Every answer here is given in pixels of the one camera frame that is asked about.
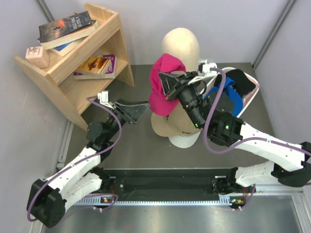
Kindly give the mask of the beige cap with black logo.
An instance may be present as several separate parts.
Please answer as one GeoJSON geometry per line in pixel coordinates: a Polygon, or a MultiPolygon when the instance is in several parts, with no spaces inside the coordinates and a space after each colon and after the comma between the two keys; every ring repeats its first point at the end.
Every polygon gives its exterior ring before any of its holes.
{"type": "Polygon", "coordinates": [[[162,137],[190,136],[201,131],[194,126],[180,103],[169,115],[159,116],[152,113],[151,125],[154,132],[162,137]]]}

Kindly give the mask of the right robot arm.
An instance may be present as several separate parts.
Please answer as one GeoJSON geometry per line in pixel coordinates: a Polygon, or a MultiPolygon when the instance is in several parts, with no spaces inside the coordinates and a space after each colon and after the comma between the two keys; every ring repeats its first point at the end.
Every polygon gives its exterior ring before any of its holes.
{"type": "Polygon", "coordinates": [[[264,158],[263,164],[235,167],[214,188],[223,193],[238,192],[258,183],[280,183],[303,187],[311,181],[311,145],[293,144],[263,133],[239,118],[248,96],[259,86],[242,70],[212,69],[212,79],[201,92],[197,85],[205,78],[197,72],[159,78],[168,101],[178,101],[192,126],[204,132],[206,145],[214,143],[225,151],[240,149],[264,158]]]}

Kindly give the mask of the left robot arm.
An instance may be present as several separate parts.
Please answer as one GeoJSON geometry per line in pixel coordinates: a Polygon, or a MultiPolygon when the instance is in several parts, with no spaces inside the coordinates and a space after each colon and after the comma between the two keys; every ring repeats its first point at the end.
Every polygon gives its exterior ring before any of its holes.
{"type": "Polygon", "coordinates": [[[76,202],[92,192],[106,192],[110,180],[97,167],[111,153],[121,138],[124,124],[136,124],[150,108],[147,101],[116,101],[111,107],[87,98],[92,104],[107,111],[105,122],[92,122],[87,127],[87,145],[82,151],[54,175],[38,179],[32,186],[27,203],[27,219],[40,221],[52,228],[64,217],[76,202]]]}

